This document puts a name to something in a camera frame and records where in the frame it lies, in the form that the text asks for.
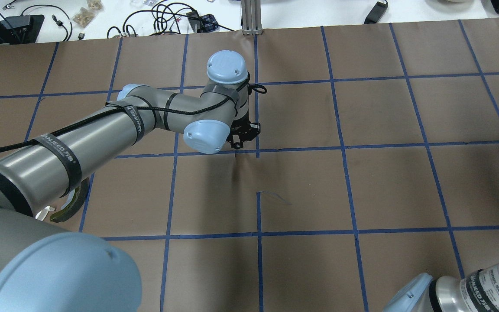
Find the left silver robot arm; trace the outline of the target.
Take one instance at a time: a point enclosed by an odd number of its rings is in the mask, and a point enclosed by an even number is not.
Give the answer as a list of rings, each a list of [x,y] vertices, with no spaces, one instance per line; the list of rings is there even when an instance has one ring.
[[[179,133],[193,150],[239,150],[261,132],[249,120],[252,84],[244,57],[218,51],[199,97],[128,84],[115,101],[76,123],[0,148],[0,312],[136,312],[139,268],[99,237],[67,231],[91,174],[153,130]]]

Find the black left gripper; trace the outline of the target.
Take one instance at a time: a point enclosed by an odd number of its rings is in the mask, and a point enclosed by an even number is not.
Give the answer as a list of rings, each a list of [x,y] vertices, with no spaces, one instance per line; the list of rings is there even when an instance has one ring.
[[[242,118],[236,119],[230,126],[230,134],[226,142],[230,144],[230,148],[239,150],[244,147],[244,142],[250,142],[261,134],[261,124],[251,122],[249,114],[245,114]]]

